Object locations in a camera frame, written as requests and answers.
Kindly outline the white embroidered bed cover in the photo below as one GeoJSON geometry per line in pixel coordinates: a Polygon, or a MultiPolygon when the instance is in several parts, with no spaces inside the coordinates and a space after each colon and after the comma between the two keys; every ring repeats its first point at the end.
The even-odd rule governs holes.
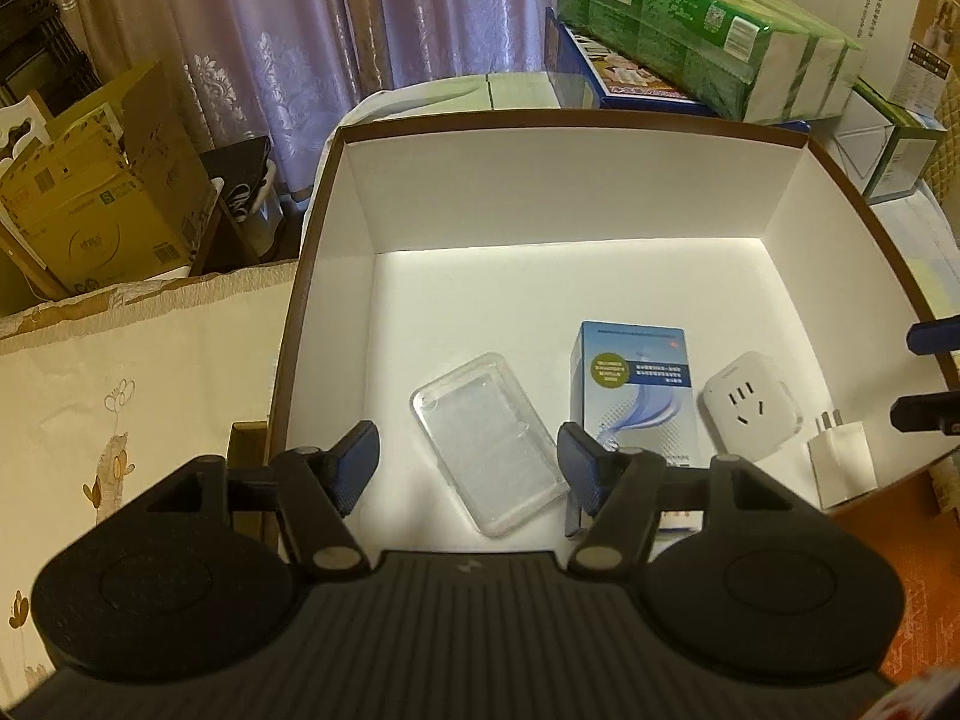
{"type": "Polygon", "coordinates": [[[39,569],[270,410],[296,266],[117,286],[2,322],[2,702],[50,673],[39,569]]]}

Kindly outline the blue medicine box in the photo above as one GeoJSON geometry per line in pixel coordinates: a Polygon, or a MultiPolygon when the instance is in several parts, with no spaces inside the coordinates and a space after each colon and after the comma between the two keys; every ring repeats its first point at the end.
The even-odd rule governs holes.
{"type": "Polygon", "coordinates": [[[685,332],[659,325],[579,325],[571,351],[569,419],[607,450],[649,450],[704,468],[685,332]]]}

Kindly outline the green white carton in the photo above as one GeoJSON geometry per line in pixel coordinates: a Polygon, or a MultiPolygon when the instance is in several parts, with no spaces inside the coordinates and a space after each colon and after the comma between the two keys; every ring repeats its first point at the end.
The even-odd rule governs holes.
{"type": "Polygon", "coordinates": [[[869,205],[913,193],[947,137],[937,119],[890,103],[862,80],[843,114],[811,130],[869,205]]]}

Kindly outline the black folding cart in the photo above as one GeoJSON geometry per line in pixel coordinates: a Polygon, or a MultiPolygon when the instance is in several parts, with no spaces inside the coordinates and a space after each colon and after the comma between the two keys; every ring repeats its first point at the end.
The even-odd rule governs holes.
{"type": "Polygon", "coordinates": [[[52,0],[2,0],[3,106],[34,91],[59,115],[99,86],[52,0]]]}

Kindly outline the red Motul cardboard sheet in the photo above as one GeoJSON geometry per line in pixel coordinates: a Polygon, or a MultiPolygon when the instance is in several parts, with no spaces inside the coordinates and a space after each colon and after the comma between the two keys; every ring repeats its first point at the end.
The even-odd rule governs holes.
{"type": "Polygon", "coordinates": [[[958,663],[958,455],[832,510],[884,556],[907,603],[882,673],[895,683],[958,663]]]}

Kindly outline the green tissue pack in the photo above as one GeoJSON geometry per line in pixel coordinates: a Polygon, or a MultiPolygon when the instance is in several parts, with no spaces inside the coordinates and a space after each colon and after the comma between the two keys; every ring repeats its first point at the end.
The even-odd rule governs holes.
{"type": "Polygon", "coordinates": [[[836,117],[866,59],[791,0],[556,0],[556,15],[747,124],[836,117]]]}

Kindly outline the brown cardboard box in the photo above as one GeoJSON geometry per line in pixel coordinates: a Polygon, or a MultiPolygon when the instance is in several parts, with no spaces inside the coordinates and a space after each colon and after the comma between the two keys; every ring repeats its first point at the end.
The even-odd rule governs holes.
{"type": "Polygon", "coordinates": [[[217,192],[160,62],[88,94],[2,177],[2,208],[70,294],[187,266],[217,192]]]}

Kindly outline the white cube power socket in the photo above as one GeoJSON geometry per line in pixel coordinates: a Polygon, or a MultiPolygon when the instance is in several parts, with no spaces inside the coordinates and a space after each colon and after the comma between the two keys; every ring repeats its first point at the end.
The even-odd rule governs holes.
{"type": "Polygon", "coordinates": [[[743,353],[708,379],[701,394],[727,455],[765,460],[800,433],[804,418],[770,356],[743,353]]]}

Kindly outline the purple curtain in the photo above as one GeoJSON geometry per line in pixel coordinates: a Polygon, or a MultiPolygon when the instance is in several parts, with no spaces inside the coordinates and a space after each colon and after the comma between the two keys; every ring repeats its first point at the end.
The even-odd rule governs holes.
{"type": "Polygon", "coordinates": [[[53,0],[98,75],[161,62],[201,149],[265,135],[311,187],[332,130],[381,89],[529,71],[551,0],[53,0]]]}

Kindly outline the plaid blue green cloth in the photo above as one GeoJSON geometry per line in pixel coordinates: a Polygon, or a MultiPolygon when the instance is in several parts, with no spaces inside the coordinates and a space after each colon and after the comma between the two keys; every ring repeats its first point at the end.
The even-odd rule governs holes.
{"type": "Polygon", "coordinates": [[[958,245],[929,187],[920,182],[911,195],[876,203],[872,210],[907,262],[934,317],[957,316],[958,245]]]}

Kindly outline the quilted beige chair cover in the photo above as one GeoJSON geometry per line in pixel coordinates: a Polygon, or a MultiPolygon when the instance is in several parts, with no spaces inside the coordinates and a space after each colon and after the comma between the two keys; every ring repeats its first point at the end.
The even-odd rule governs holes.
{"type": "Polygon", "coordinates": [[[958,238],[958,106],[944,103],[937,112],[947,135],[924,172],[924,182],[958,238]]]}

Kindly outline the white charger plug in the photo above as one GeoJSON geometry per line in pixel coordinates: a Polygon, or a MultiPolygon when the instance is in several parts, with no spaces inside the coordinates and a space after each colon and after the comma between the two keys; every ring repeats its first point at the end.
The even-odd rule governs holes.
{"type": "Polygon", "coordinates": [[[861,421],[844,422],[841,413],[823,411],[817,433],[807,442],[822,511],[878,489],[877,473],[861,421]]]}

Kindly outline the black bin with bag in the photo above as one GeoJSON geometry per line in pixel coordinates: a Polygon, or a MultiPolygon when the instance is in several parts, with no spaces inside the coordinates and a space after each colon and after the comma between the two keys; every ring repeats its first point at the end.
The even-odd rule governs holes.
{"type": "Polygon", "coordinates": [[[285,226],[270,138],[254,137],[205,151],[200,159],[218,197],[192,273],[228,273],[267,262],[285,226]]]}

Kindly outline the brown storage box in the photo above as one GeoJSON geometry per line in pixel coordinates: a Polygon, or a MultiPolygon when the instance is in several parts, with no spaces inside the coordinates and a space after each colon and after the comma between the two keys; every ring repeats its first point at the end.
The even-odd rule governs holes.
{"type": "Polygon", "coordinates": [[[329,447],[369,419],[364,548],[488,550],[413,392],[496,353],[556,427],[579,325],[607,320],[680,328],[695,380],[771,356],[805,419],[861,422],[893,484],[953,449],[889,418],[903,395],[957,387],[949,356],[905,343],[930,313],[866,200],[791,130],[566,109],[348,125],[314,188],[270,445],[329,447]]]}

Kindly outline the clear plastic case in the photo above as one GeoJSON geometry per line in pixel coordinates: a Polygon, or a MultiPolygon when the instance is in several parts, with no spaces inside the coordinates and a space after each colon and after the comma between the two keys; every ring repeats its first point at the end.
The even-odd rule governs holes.
{"type": "Polygon", "coordinates": [[[452,369],[410,403],[441,475],[488,538],[566,496],[555,442],[503,356],[485,353],[452,369]]]}

